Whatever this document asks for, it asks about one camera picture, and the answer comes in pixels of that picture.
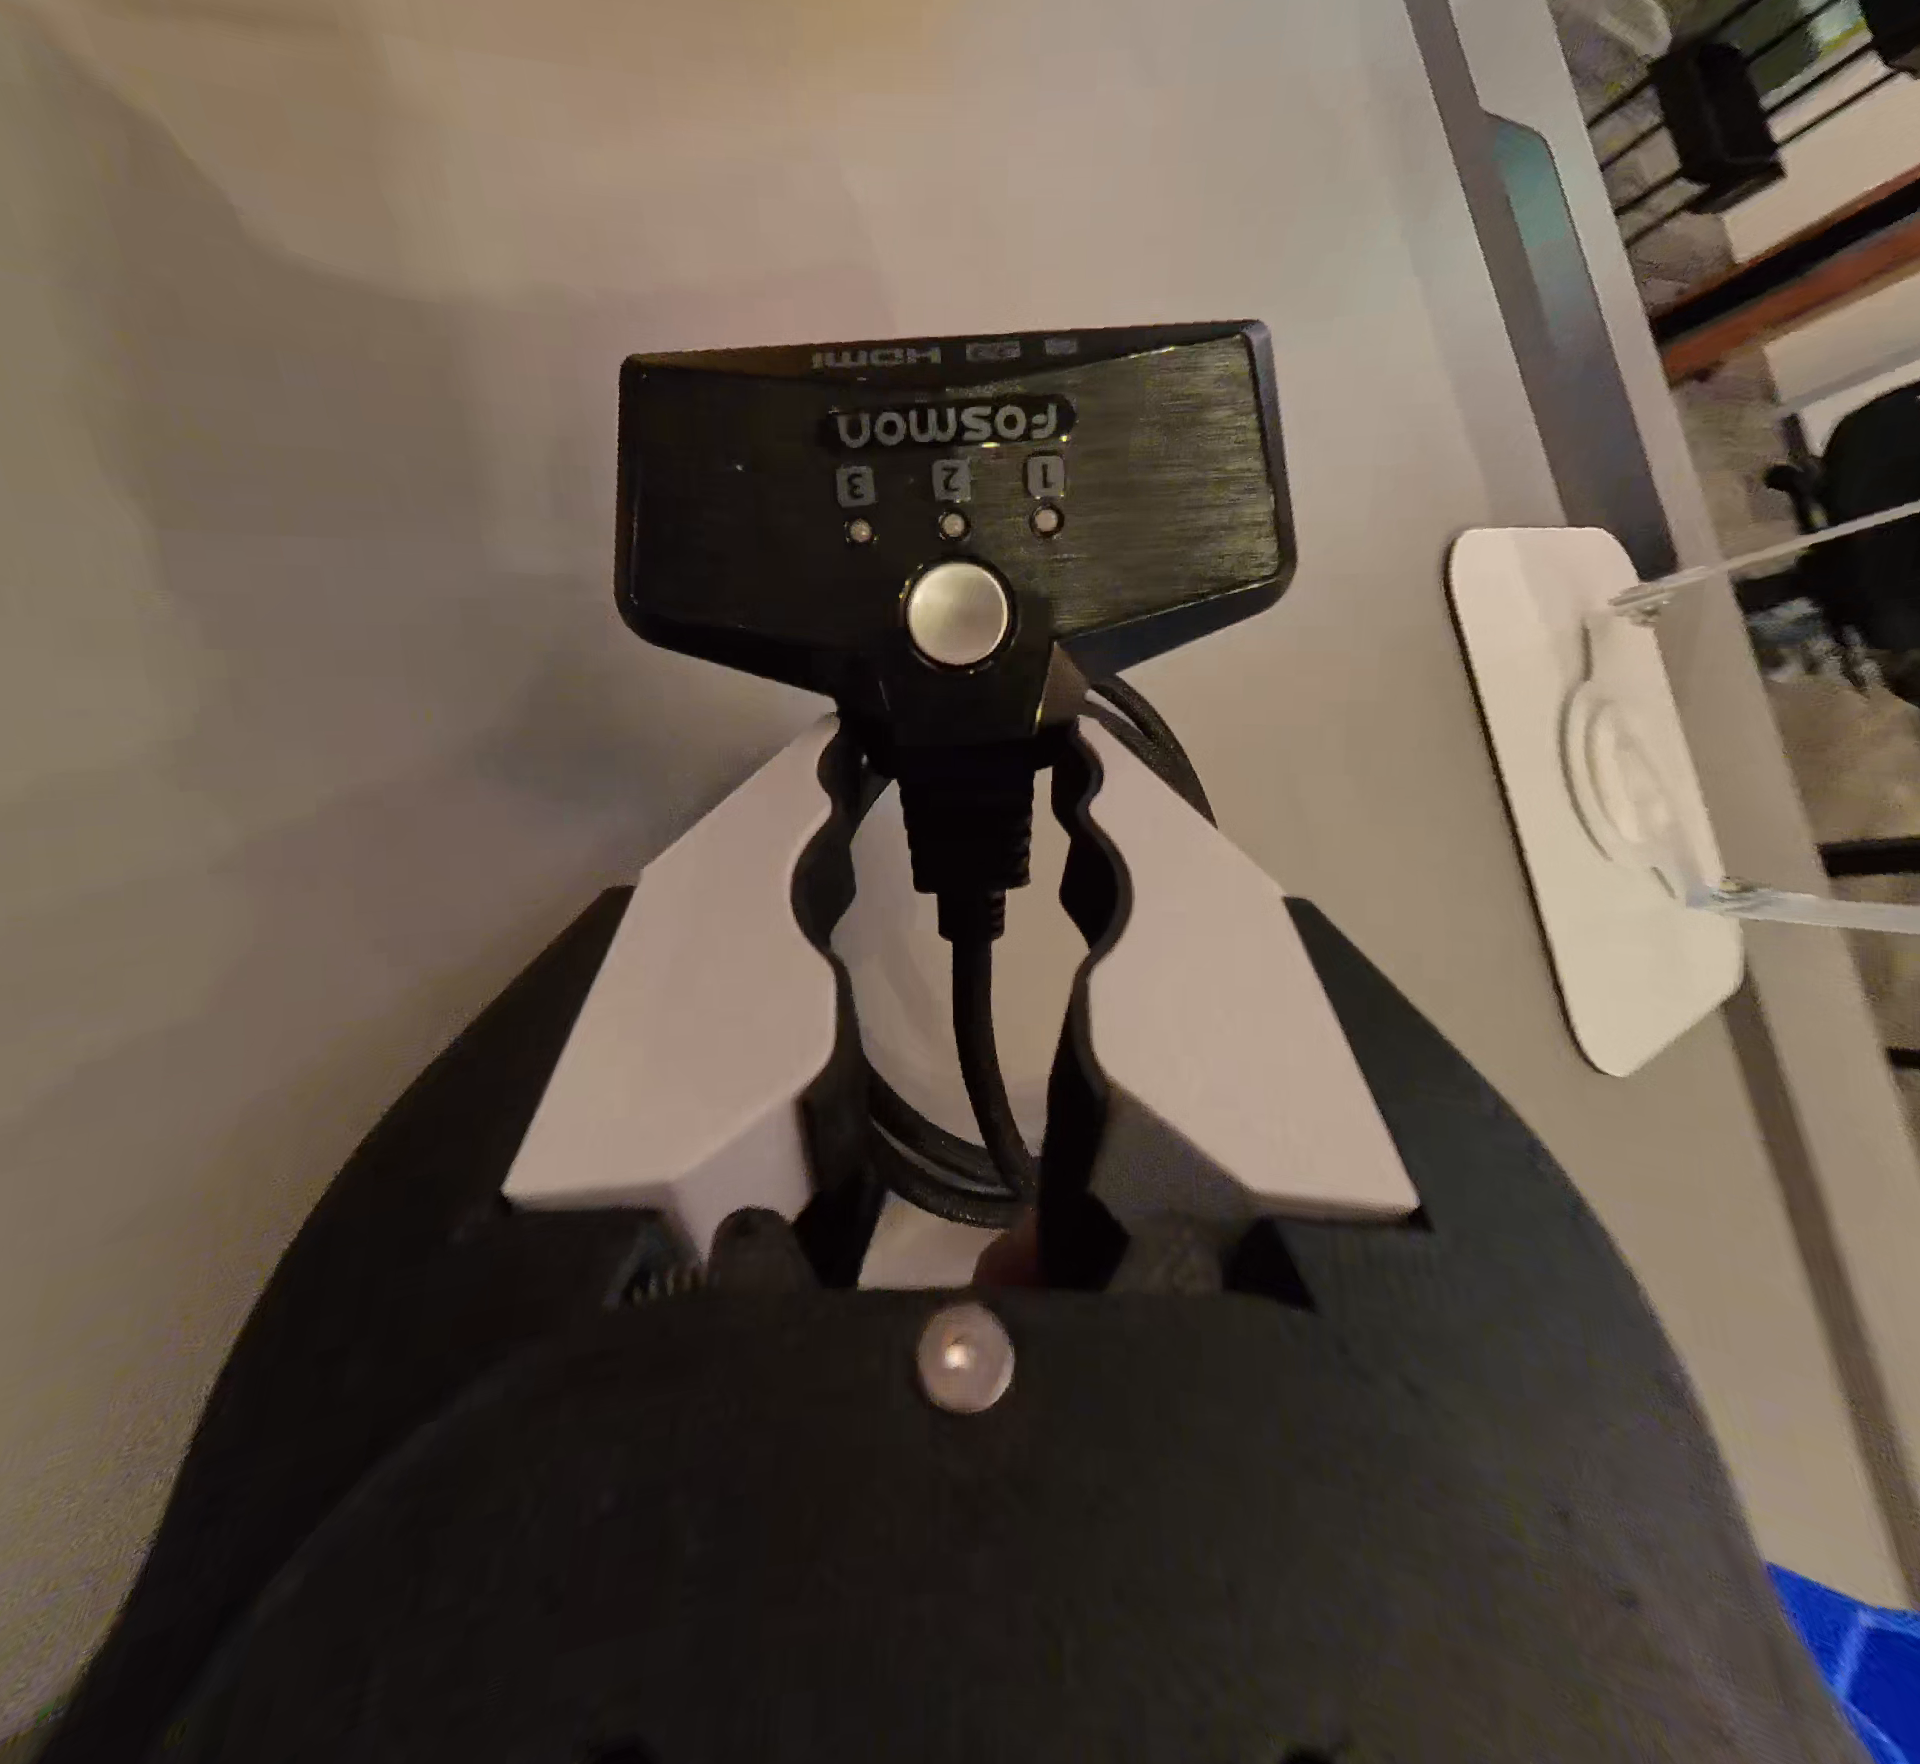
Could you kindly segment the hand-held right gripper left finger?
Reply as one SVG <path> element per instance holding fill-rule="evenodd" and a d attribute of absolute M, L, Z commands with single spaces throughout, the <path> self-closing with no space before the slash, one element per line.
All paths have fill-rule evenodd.
<path fill-rule="evenodd" d="M 638 876 L 503 1181 L 517 1210 L 636 1208 L 683 1248 L 788 1222 L 859 1165 L 852 906 L 859 758 L 809 724 Z"/>

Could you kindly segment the black office chair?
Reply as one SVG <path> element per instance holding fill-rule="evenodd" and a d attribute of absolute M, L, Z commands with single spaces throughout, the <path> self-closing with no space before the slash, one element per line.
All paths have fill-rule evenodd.
<path fill-rule="evenodd" d="M 1799 530 L 1837 528 L 1918 501 L 1918 384 L 1844 414 L 1817 455 L 1764 472 Z M 1918 517 L 1875 525 L 1799 556 L 1791 576 L 1836 643 L 1874 661 L 1885 687 L 1918 705 Z"/>

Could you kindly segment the brown wooden table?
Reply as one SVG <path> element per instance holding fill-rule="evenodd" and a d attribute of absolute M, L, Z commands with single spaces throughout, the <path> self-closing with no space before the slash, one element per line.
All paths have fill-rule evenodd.
<path fill-rule="evenodd" d="M 1834 316 L 1918 271 L 1918 167 L 1648 311 L 1668 387 Z"/>

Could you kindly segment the blue storage bin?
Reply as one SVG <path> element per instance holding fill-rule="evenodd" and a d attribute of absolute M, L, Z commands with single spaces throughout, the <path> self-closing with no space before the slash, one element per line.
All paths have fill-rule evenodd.
<path fill-rule="evenodd" d="M 1868 1755 L 1918 1762 L 1918 1613 L 1865 1604 L 1780 1563 L 1769 1575 Z"/>

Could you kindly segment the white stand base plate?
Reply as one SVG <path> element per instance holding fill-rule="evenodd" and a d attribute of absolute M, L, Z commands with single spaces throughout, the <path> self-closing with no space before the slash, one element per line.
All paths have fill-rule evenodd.
<path fill-rule="evenodd" d="M 1469 528 L 1446 592 L 1571 1037 L 1624 1079 L 1740 985 L 1727 870 L 1642 581 L 1603 528 Z"/>

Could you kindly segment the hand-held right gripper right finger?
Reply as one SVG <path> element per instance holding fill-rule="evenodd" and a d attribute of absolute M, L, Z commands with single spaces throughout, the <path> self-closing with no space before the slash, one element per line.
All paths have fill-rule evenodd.
<path fill-rule="evenodd" d="M 1052 772 L 1086 941 L 1047 1089 L 1042 1272 L 1194 1229 L 1400 1226 L 1416 1182 L 1282 888 L 1104 724 Z"/>

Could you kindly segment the black HDMI switch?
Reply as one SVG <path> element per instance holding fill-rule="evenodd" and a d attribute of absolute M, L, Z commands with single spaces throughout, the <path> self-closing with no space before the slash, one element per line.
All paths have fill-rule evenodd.
<path fill-rule="evenodd" d="M 885 758 L 1036 743 L 1299 570 L 1261 320 L 634 355 L 613 584 L 646 640 Z"/>

